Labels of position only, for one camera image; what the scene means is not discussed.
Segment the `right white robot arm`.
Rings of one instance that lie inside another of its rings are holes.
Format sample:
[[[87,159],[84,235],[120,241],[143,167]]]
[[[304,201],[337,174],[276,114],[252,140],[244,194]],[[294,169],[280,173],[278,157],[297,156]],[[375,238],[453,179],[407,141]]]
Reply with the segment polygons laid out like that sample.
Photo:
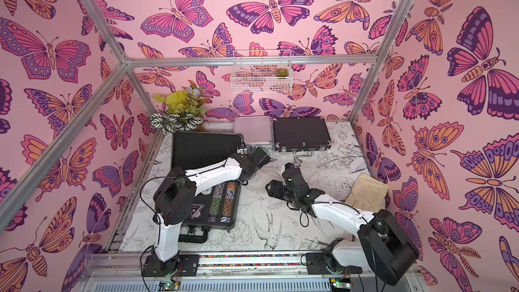
[[[328,244],[323,253],[331,266],[369,268],[382,282],[395,286],[419,259],[418,247],[392,213],[360,210],[311,188],[291,163],[285,165],[282,181],[270,181],[266,191],[293,210],[336,224],[359,241],[356,250],[344,239]]]

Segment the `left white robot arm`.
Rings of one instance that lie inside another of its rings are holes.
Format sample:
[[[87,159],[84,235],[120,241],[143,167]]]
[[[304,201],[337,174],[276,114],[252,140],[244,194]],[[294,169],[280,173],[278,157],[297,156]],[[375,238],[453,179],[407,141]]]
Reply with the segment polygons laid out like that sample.
[[[159,240],[154,253],[161,263],[177,257],[181,226],[191,214],[195,198],[208,189],[228,181],[245,183],[270,162],[263,148],[251,154],[232,154],[229,158],[202,168],[170,170],[154,194],[159,218]]]

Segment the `large black poker case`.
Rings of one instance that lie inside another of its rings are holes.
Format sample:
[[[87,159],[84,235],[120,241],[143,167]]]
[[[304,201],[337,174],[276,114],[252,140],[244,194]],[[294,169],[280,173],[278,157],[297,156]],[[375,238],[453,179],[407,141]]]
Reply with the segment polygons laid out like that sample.
[[[172,136],[171,167],[179,167],[191,181],[228,166],[231,155],[245,147],[243,136],[229,133],[176,132]],[[211,230],[231,230],[237,219],[241,184],[226,180],[198,193],[190,215],[182,223],[179,241],[203,244]]]

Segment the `small silver poker case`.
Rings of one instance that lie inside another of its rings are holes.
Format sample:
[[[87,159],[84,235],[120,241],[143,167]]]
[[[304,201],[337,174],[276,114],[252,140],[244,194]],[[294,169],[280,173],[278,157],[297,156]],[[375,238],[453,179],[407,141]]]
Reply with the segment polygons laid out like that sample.
[[[268,116],[243,116],[234,121],[234,133],[249,146],[269,146],[273,142],[273,125]]]

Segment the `black medium poker case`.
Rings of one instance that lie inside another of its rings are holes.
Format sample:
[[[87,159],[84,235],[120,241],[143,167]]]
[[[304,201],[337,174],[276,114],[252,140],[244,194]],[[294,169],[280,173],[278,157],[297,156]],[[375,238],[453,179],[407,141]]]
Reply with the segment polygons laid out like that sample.
[[[331,148],[326,121],[319,117],[280,118],[273,122],[276,151],[324,151]]]

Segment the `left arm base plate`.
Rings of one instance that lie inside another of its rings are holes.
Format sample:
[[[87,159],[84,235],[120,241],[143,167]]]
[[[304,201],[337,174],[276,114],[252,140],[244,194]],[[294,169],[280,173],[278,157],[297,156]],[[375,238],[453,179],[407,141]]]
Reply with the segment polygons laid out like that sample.
[[[162,262],[157,255],[147,256],[143,266],[144,277],[195,277],[199,266],[199,255],[176,255]]]

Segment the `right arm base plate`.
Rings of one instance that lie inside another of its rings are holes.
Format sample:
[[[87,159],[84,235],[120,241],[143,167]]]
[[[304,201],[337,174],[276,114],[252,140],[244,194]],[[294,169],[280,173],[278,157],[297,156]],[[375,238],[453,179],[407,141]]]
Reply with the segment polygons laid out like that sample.
[[[301,259],[308,274],[362,274],[363,270],[357,266],[342,266],[331,255],[323,252],[306,253]]]

